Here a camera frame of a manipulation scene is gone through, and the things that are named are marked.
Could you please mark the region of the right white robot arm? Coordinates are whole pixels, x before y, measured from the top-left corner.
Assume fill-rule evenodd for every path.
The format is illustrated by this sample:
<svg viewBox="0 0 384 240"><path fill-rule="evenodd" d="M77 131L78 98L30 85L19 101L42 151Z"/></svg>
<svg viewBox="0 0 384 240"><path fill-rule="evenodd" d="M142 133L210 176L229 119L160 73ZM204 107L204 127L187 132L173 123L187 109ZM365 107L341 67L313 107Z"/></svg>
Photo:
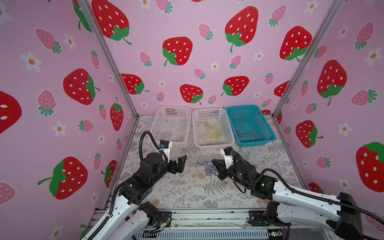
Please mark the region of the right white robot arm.
<svg viewBox="0 0 384 240"><path fill-rule="evenodd" d="M220 180L230 179L241 193L247 191L258 199L269 200L265 219L277 219L281 223L302 223L334 232L344 240L368 240L363 233L362 215L380 226L384 220L361 209L349 194L338 196L296 189L287 184L282 176L272 169L258 173L245 160L213 160Z"/></svg>

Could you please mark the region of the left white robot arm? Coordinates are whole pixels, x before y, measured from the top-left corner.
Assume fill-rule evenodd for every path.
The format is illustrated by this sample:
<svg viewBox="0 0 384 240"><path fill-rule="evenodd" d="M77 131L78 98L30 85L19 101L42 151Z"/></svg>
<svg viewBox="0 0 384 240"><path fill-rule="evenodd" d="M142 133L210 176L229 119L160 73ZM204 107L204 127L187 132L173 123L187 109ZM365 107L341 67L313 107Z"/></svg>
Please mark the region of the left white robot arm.
<svg viewBox="0 0 384 240"><path fill-rule="evenodd" d="M184 155L172 161L171 146L169 141L157 143L149 131L141 135L139 170L115 188L110 207L84 240L130 240L144 227L156 225L159 210L144 199L167 173L182 173L187 160Z"/></svg>

